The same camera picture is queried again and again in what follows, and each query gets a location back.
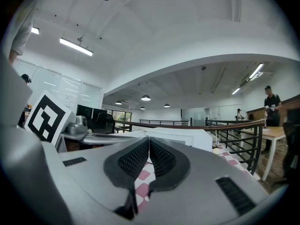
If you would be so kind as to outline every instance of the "wood panel wall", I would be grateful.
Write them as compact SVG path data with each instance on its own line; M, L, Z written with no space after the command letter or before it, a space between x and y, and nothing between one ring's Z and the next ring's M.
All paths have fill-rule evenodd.
M285 121L287 117L286 111L288 109L300 108L300 95L292 97L288 100L281 101L282 107L280 109L280 125ZM247 117L249 119L249 115L253 114L255 120L263 119L264 118L264 107L251 110L247 112Z

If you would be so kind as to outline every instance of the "computer monitor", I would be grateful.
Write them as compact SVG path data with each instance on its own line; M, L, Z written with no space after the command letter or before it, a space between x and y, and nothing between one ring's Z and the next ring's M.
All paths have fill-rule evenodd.
M90 119L92 118L92 111L93 109L91 107L86 107L82 105L77 106L76 115L86 117L88 128L90 128Z
M105 109L93 109L93 118L97 118L99 113L107 113L107 110Z

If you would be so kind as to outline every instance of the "wooden table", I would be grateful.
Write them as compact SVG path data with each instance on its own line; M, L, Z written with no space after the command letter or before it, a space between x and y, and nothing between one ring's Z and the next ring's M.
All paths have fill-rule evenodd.
M248 132L248 133L254 133L254 129L244 129L243 131ZM269 139L272 141L271 144L271 151L270 151L270 156L269 156L269 160L267 163L267 167L266 170L264 171L264 174L262 176L262 180L265 181L268 173L270 171L272 162L273 162L273 158L274 158L274 154L275 154L275 149L276 149L276 142L277 140L281 139L285 137L285 132L283 130L283 127L268 127L267 129L263 129L262 130L262 138L264 139Z

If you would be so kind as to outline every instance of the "pink checkered pattern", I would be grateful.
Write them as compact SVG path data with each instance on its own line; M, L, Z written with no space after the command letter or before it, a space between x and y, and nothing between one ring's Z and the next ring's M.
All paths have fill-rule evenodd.
M219 144L218 147L221 151L220 157L224 158L229 164L243 171L245 176L253 178L251 173L246 169L247 164L241 165L239 161L233 157L232 154L225 148L225 144ZM139 177L135 181L135 196L137 202L137 208L141 212L149 201L148 191L149 184L155 180L154 167L151 163L146 163Z

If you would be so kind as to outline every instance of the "chair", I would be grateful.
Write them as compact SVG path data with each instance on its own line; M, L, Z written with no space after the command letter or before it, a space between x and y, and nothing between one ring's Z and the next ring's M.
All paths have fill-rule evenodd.
M90 128L93 133L114 133L115 121L113 116L107 113L99 113L97 118L90 120Z
M286 184L290 183L292 179L294 179L296 174L296 166L299 156L299 132L300 127L299 125L295 125L291 122L285 122L283 124L283 129L285 131L286 135L286 142L288 146L288 150L286 153L286 156L282 162L282 167L284 170L284 178L285 180L277 181L272 184L274 185L280 185L280 184Z

